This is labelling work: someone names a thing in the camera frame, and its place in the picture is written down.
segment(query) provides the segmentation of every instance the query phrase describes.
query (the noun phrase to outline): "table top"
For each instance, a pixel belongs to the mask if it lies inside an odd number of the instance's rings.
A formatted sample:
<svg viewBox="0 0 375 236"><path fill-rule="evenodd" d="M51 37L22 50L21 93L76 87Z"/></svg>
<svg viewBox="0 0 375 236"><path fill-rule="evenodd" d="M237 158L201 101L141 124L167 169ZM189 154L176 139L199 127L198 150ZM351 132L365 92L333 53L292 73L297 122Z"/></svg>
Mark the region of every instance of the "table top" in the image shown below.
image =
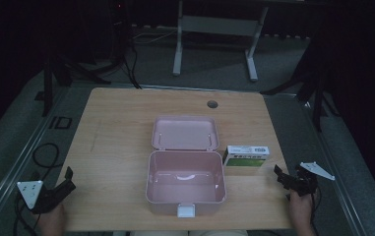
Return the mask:
<svg viewBox="0 0 375 236"><path fill-rule="evenodd" d="M210 108L208 101L218 103ZM160 115L215 119L220 155L228 145L267 146L261 167L224 168L226 201L213 215L178 218L150 211L146 199L154 121ZM67 231L290 228L286 172L264 98L255 92L95 88L67 154L77 189L64 201Z"/></svg>

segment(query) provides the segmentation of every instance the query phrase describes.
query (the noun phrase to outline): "medicine box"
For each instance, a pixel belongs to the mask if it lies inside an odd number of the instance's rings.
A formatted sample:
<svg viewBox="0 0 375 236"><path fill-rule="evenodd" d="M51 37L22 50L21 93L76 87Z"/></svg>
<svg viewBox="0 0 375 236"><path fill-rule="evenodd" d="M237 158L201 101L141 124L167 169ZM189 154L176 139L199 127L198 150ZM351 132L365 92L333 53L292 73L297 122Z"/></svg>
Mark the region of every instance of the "medicine box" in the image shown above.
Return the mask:
<svg viewBox="0 0 375 236"><path fill-rule="evenodd" d="M269 155L268 147L227 146L223 164L225 166L261 166Z"/></svg>

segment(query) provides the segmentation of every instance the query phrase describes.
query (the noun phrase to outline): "white latch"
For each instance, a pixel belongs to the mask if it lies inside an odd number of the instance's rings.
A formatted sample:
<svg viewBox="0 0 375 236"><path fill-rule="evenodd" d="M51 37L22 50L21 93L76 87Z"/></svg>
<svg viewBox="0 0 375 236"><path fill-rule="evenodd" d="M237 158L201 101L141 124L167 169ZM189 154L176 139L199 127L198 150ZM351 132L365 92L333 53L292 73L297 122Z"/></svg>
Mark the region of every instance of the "white latch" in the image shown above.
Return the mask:
<svg viewBox="0 0 375 236"><path fill-rule="evenodd" d="M196 216L196 207L194 204L179 204L177 210L179 218L192 218Z"/></svg>

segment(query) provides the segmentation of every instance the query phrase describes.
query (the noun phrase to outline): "pink lunch box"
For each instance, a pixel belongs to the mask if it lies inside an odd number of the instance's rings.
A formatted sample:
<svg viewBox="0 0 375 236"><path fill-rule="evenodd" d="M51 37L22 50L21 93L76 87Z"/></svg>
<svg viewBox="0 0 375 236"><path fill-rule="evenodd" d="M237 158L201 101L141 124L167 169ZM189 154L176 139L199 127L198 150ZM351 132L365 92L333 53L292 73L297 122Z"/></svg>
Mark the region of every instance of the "pink lunch box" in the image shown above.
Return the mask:
<svg viewBox="0 0 375 236"><path fill-rule="evenodd" d="M226 199L218 146L211 117L157 117L146 191L151 211L178 217L215 213Z"/></svg>

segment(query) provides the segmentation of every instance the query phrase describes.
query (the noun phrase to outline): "metal stand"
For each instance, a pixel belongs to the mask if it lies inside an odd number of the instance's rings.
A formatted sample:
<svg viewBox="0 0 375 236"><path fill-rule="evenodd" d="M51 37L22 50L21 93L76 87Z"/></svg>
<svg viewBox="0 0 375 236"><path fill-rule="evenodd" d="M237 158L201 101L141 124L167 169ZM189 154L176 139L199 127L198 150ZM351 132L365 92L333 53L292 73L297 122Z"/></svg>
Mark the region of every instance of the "metal stand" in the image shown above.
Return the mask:
<svg viewBox="0 0 375 236"><path fill-rule="evenodd" d="M267 16L268 9L268 7L263 8L259 21L186 16L183 15L183 0L179 0L177 47L175 49L172 74L174 76L179 76L181 74L181 58L183 53L182 33L184 31L242 35L253 37L251 46L245 51L245 58L248 65L249 79L256 82L258 80L258 76L254 63L254 53L258 39L261 35L261 30Z"/></svg>

